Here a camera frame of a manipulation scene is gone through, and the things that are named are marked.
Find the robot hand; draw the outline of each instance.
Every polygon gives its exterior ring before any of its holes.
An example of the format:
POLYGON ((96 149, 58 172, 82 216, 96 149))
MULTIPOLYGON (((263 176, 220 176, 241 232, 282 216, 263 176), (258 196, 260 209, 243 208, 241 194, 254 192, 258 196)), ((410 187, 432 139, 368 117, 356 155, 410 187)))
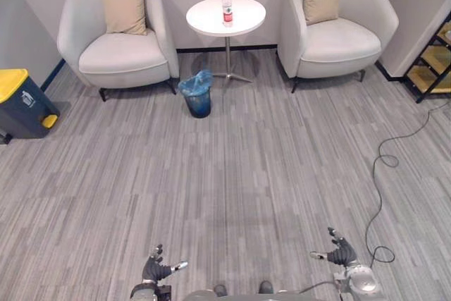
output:
POLYGON ((186 261, 182 261, 174 266, 164 266, 161 265, 163 257, 161 253, 163 252, 163 246, 158 245, 154 248, 154 251, 150 254, 143 270, 142 270, 142 280, 143 282, 153 282, 157 283, 161 279, 171 275, 175 271, 185 268, 188 266, 186 261))
POLYGON ((328 227, 330 236, 333 236, 332 243, 337 245, 337 249, 329 253, 310 252, 310 256, 314 259, 327 259, 328 261, 344 266, 355 266, 357 262, 357 254, 348 241, 335 229, 328 227))
POLYGON ((354 248, 335 229, 329 227, 329 234, 337 249, 329 253, 310 252, 314 259, 328 261, 345 267, 345 271, 333 274, 335 284, 341 293, 350 293, 355 301, 385 301, 381 285, 371 268, 357 261, 354 248))

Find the white table top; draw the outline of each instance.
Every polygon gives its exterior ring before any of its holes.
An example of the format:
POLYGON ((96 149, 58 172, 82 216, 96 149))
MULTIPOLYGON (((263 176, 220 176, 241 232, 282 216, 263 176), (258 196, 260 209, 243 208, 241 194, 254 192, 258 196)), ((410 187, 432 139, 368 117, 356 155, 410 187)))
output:
POLYGON ((266 17, 266 9, 255 0, 232 0, 233 25, 223 24, 222 0, 204 0, 186 13, 191 28, 203 35, 232 37, 258 28, 266 17))

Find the bottle label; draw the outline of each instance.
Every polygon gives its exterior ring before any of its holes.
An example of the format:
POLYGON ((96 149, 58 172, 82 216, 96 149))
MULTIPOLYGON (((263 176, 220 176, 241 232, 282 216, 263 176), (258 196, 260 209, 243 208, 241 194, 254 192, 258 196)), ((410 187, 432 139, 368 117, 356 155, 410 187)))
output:
POLYGON ((231 7, 224 8, 224 21, 226 23, 229 23, 232 21, 232 19, 233 19, 232 8, 231 7))

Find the wooden shelf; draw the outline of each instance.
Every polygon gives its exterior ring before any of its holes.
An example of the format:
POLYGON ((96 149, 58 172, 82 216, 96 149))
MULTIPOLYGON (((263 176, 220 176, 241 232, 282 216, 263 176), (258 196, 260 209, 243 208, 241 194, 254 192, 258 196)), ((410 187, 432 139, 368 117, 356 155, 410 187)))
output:
POLYGON ((445 46, 428 46, 421 57, 439 74, 451 64, 451 51, 445 46))
POLYGON ((440 32, 437 34, 437 36, 442 38, 448 45, 451 45, 451 40, 449 40, 445 36, 445 33, 447 31, 451 31, 451 22, 450 21, 448 21, 447 23, 444 24, 444 26, 440 29, 440 32))
MULTIPOLYGON (((412 66, 407 77, 416 85, 421 93, 424 93, 437 79, 426 66, 412 66)), ((431 93, 451 93, 451 73, 432 89, 431 93)))

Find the robot wrist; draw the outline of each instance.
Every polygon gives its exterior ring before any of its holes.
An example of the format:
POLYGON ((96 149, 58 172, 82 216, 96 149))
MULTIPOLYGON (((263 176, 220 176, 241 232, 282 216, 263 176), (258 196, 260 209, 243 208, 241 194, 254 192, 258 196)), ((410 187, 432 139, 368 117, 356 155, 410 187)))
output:
POLYGON ((140 283, 139 285, 136 285, 131 294, 130 294, 130 299, 133 297, 133 295, 138 291, 138 290, 143 290, 143 289, 152 289, 152 291, 155 293, 156 290, 156 283, 155 282, 151 282, 151 283, 140 283))

